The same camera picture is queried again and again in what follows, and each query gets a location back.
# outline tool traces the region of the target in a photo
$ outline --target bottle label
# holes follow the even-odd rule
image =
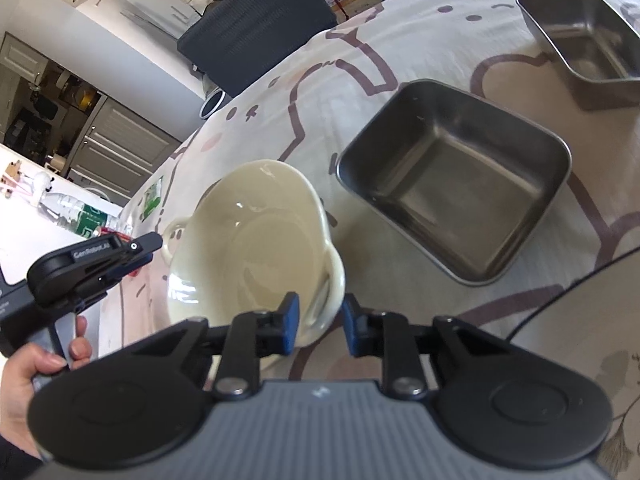
[[[99,209],[95,209],[85,204],[78,215],[76,234],[84,238],[91,238],[97,227],[107,224],[108,218],[109,215],[104,211],[100,211]]]

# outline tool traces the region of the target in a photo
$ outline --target bowl handle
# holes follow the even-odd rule
[[[324,264],[326,271],[329,273],[329,293],[322,309],[318,312],[311,325],[303,326],[303,320],[301,320],[296,346],[308,346],[316,341],[331,325],[342,305],[342,300],[344,299],[344,267],[342,266],[340,254],[332,245],[329,246],[325,253]]]
[[[162,232],[162,247],[160,248],[160,254],[162,254],[162,259],[168,266],[171,265],[171,260],[174,258],[174,254],[169,249],[169,240],[171,239],[171,235],[178,229],[184,229],[187,227],[189,220],[190,219],[188,217],[176,218],[171,221]]]

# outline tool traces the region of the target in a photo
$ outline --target table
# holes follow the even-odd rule
[[[607,0],[638,25],[640,0]],[[555,131],[574,170],[549,215],[506,275],[469,288],[438,270],[335,178],[338,154],[403,83],[433,78],[471,91]],[[213,114],[124,208],[134,234],[162,233],[190,215],[239,164],[284,160],[318,191],[361,305],[429,323],[460,316],[506,335],[528,312],[640,245],[638,108],[581,111],[527,30],[515,0],[387,0],[322,32]],[[162,203],[140,219],[142,193],[162,178]],[[179,244],[179,234],[172,244]],[[168,325],[168,268],[156,257],[101,306],[100,352]],[[374,358],[348,357],[340,317],[318,343],[267,376],[371,377]]]

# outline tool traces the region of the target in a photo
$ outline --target metal container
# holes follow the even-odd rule
[[[420,80],[350,143],[337,177],[454,279],[485,285],[505,272],[570,171],[556,134]]]
[[[640,34],[604,0],[517,0],[583,110],[640,103]]]

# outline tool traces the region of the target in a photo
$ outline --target plastic water bottle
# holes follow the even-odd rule
[[[117,217],[91,207],[81,200],[62,193],[45,193],[38,204],[38,211],[55,225],[80,235],[92,238],[98,227],[107,227],[123,234],[130,234],[126,226],[120,225]]]

